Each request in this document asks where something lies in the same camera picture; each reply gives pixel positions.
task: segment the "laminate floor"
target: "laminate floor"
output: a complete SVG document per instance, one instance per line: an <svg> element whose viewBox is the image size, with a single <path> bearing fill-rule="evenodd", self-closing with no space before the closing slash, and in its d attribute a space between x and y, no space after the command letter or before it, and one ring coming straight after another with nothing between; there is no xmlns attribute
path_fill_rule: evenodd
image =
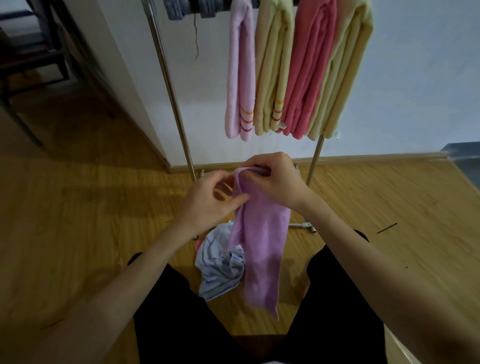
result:
<svg viewBox="0 0 480 364"><path fill-rule="evenodd" d="M39 150L0 113L0 361L15 362L84 304L168 224L190 185L169 175L122 116L92 96L20 100L45 142ZM304 178L307 169L302 168ZM448 161L325 165L312 189L352 227L480 324L480 198ZM303 222L292 214L292 221ZM380 232L382 229L395 226ZM209 303L231 334L286 333L324 243L290 230L280 275L280 320L235 289ZM194 242L172 258L195 290ZM138 362L130 323L106 358Z"/></svg>

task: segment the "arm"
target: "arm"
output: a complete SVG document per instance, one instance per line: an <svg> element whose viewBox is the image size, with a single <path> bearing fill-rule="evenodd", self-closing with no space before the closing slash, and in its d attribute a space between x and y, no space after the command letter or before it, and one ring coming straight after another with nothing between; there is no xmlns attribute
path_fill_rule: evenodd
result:
<svg viewBox="0 0 480 364"><path fill-rule="evenodd" d="M32 363L100 362L143 302L175 252L193 236L212 227L245 203L231 195L233 178L211 172L193 183L184 205L152 246L99 292L81 311L62 322L34 352Z"/></svg>
<svg viewBox="0 0 480 364"><path fill-rule="evenodd" d="M245 171L270 197L311 221L370 307L424 364L478 363L478 333L431 287L368 244L302 181L284 153L254 156L245 166L271 169L270 177Z"/></svg>

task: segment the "dark clothing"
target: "dark clothing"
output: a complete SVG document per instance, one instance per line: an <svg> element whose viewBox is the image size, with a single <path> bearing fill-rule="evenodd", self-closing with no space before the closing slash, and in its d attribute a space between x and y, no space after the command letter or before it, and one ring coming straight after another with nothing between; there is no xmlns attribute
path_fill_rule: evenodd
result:
<svg viewBox="0 0 480 364"><path fill-rule="evenodd" d="M310 288L270 360L386 364L384 325L327 246L310 260L307 274ZM170 265L133 318L142 364L158 363L159 353L166 363L255 362Z"/></svg>

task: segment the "white and blue towel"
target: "white and blue towel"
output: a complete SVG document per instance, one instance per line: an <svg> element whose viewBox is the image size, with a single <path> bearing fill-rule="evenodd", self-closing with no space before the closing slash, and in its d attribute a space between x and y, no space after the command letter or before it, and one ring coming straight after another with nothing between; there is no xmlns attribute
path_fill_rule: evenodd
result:
<svg viewBox="0 0 480 364"><path fill-rule="evenodd" d="M233 221L220 224L205 238L195 258L202 272L198 295L212 300L237 287L245 271L245 257L240 245L228 250Z"/></svg>

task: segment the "hanging rack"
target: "hanging rack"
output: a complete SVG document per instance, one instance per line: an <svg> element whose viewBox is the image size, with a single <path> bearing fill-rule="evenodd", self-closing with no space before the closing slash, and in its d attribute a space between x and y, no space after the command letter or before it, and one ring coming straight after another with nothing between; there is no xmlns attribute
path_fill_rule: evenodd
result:
<svg viewBox="0 0 480 364"><path fill-rule="evenodd" d="M155 44L158 61L160 62L163 78L165 80L165 86L167 87L168 97L170 99L170 104L173 110L173 116L175 117L175 122L177 123L181 144L183 146L183 152L185 153L185 158L187 159L188 170L190 172L192 180L195 181L196 180L195 169L193 167L192 156L190 154L190 148L188 146L188 140L185 134L185 128L183 126L183 120L181 118L180 108L177 101L177 95L175 94L172 77L170 75L170 69L168 67L167 55L165 53L165 49L162 42L162 36L160 33L160 27L158 25L157 13L156 13L154 1L155 0L142 0L142 4L144 6L145 15L148 19L150 32L152 33L152 38ZM187 13L199 12L198 0L181 0L181 1L186 3L187 6L189 6L190 12L187 12ZM219 11L230 10L231 3L232 3L231 0L223 0L223 6L221 7L221 9L219 9ZM299 0L294 0L293 3L294 5L298 5ZM258 6L260 5L260 0L253 0L252 5L254 8L258 8ZM310 186L310 182L312 181L313 172L315 170L315 165L317 163L318 156L320 155L320 152L322 150L324 139L325 138L323 134L321 134L320 137L318 138L317 147L315 148L315 153L313 154L312 162L310 164L310 168L308 171L308 177L306 181L307 186ZM309 228L312 231L314 231L313 226L309 222L302 223L302 224L290 224L290 226L299 227L299 228Z"/></svg>

